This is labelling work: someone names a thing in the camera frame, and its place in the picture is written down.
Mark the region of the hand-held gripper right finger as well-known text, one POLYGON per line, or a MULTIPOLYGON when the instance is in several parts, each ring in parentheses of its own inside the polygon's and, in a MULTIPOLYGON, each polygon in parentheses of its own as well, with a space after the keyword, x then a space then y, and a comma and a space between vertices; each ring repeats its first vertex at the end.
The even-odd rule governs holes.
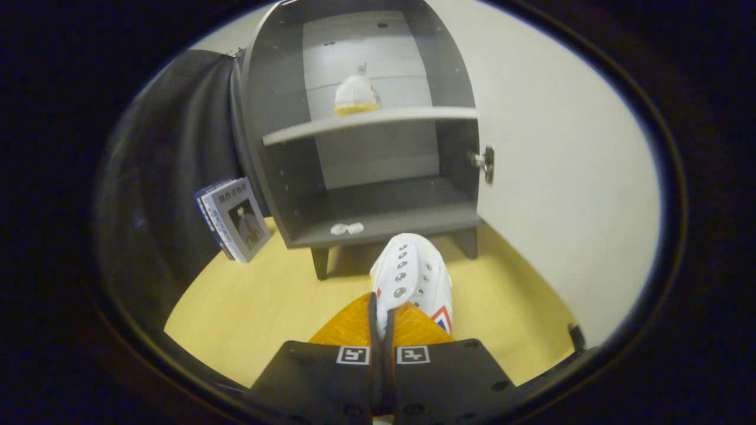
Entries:
POLYGON ((383 341, 383 405, 392 424, 493 423, 510 415, 517 387, 478 339, 399 344, 399 309, 383 341))

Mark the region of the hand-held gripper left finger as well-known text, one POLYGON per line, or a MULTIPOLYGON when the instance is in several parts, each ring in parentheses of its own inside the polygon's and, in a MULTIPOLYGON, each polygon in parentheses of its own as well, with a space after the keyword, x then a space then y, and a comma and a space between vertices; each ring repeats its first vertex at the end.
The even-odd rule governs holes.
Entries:
POLYGON ((349 304, 346 322, 364 344, 286 341, 248 391, 248 403, 273 424, 371 424, 383 385, 376 295, 349 304))

